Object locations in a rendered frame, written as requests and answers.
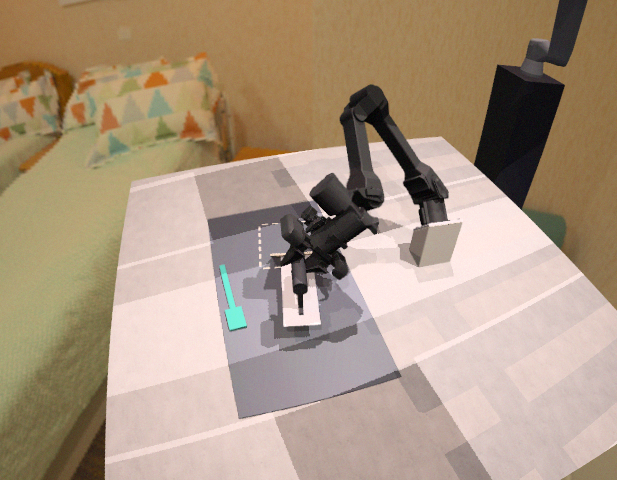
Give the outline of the green small trowel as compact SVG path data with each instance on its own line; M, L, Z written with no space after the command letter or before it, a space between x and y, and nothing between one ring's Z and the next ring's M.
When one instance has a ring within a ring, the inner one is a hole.
M230 331L232 330L236 331L242 328L246 328L247 324L246 324L245 317L243 314L242 306L239 306L239 307L235 306L235 302L233 299L225 264L219 265L219 267L220 267L222 280L223 280L223 284L224 284L224 288L225 288L225 292L226 292L226 296L227 296L227 300L228 300L228 304L230 308L228 310L225 310L229 329Z

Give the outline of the white tile with dark square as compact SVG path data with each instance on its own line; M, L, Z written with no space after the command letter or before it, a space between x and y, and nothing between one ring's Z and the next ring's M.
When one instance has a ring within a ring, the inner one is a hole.
M279 254L270 254L271 258L281 258L282 256L285 256L286 253L279 253ZM305 255L311 255L312 252L304 252Z

